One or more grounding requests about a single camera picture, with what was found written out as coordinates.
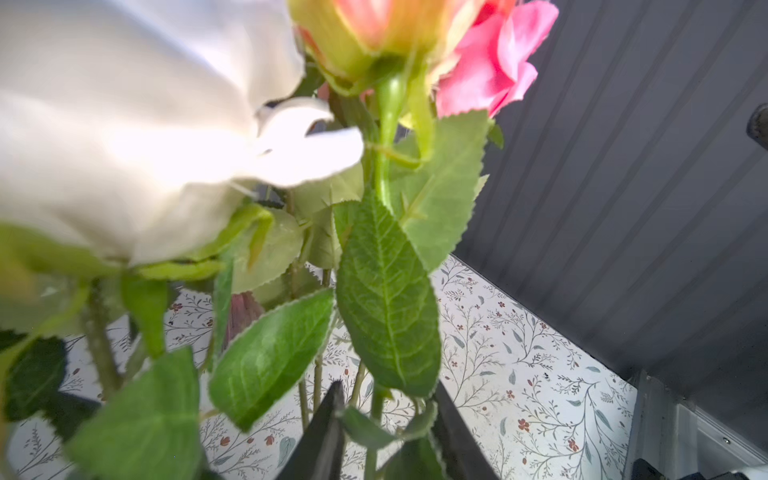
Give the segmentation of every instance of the gray wall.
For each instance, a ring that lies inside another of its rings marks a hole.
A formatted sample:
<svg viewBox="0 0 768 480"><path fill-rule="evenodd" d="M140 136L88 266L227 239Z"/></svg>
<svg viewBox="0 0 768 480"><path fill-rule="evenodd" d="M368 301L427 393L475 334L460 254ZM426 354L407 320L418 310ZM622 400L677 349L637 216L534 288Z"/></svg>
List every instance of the gray wall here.
<svg viewBox="0 0 768 480"><path fill-rule="evenodd" d="M768 449L768 1L554 3L456 253Z"/></svg>

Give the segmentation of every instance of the rose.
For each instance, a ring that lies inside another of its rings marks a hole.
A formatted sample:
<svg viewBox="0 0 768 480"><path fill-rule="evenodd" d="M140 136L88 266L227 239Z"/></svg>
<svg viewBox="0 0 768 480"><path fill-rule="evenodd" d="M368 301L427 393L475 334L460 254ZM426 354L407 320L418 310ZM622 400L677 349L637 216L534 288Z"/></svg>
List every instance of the rose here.
<svg viewBox="0 0 768 480"><path fill-rule="evenodd" d="M362 155L357 130L306 136L331 118L319 100L262 107L303 76L279 0L4 2L0 38L0 227L158 262L216 237L237 182L291 187Z"/></svg>
<svg viewBox="0 0 768 480"><path fill-rule="evenodd" d="M472 24L482 0L290 0L290 6L333 87L358 94L408 60L431 71Z"/></svg>
<svg viewBox="0 0 768 480"><path fill-rule="evenodd" d="M456 47L458 64L438 84L438 116L482 109L494 116L521 100L538 75L528 57L547 38L557 17L557 7L542 0L522 5L486 2Z"/></svg>

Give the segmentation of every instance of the floral patterned surface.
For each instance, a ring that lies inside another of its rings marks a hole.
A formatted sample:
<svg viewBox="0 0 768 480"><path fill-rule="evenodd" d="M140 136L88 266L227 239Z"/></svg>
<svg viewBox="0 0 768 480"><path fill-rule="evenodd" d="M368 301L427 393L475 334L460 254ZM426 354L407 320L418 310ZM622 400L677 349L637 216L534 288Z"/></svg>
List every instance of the floral patterned surface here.
<svg viewBox="0 0 768 480"><path fill-rule="evenodd" d="M621 477L635 389L549 328L453 257L432 275L441 303L441 380L502 480ZM201 363L213 325L210 297L182 290L165 319L170 348L190 345ZM131 350L127 320L109 329L124 363ZM96 399L100 390L82 337L67 341L70 361L62 390ZM334 329L325 355L324 387L341 379L352 391L359 360L343 326ZM311 391L313 378L307 373ZM207 379L202 378L205 388ZM372 390L366 376L360 407ZM211 408L205 394L201 412ZM384 423L403 426L407 399L387 403ZM222 415L203 422L200 438L213 469L228 479L269 479L301 436L296 390L251 432L238 432ZM397 448L393 445L390 451ZM42 419L17 426L9 446L12 465L25 480L64 480L71 464ZM381 461L387 455L381 455ZM364 451L351 445L343 478L362 478Z"/></svg>

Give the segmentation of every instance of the ribbed gray surface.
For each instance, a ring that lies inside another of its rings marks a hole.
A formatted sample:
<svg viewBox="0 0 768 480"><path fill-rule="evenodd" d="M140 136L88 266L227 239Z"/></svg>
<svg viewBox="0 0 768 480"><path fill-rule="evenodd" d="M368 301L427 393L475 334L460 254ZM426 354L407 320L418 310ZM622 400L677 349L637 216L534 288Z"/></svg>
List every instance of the ribbed gray surface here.
<svg viewBox="0 0 768 480"><path fill-rule="evenodd" d="M768 449L768 2L554 3L456 253Z"/></svg>

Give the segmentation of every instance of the pink rose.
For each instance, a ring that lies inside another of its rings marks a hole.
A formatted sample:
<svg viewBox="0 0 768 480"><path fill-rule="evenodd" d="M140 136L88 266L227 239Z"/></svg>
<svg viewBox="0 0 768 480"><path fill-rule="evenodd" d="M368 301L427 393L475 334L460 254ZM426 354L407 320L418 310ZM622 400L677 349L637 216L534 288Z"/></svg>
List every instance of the pink rose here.
<svg viewBox="0 0 768 480"><path fill-rule="evenodd" d="M522 100L538 75L528 57L557 17L558 8L542 0L514 7L503 0L486 2L456 47L458 64L438 84L438 116L488 109L493 117Z"/></svg>

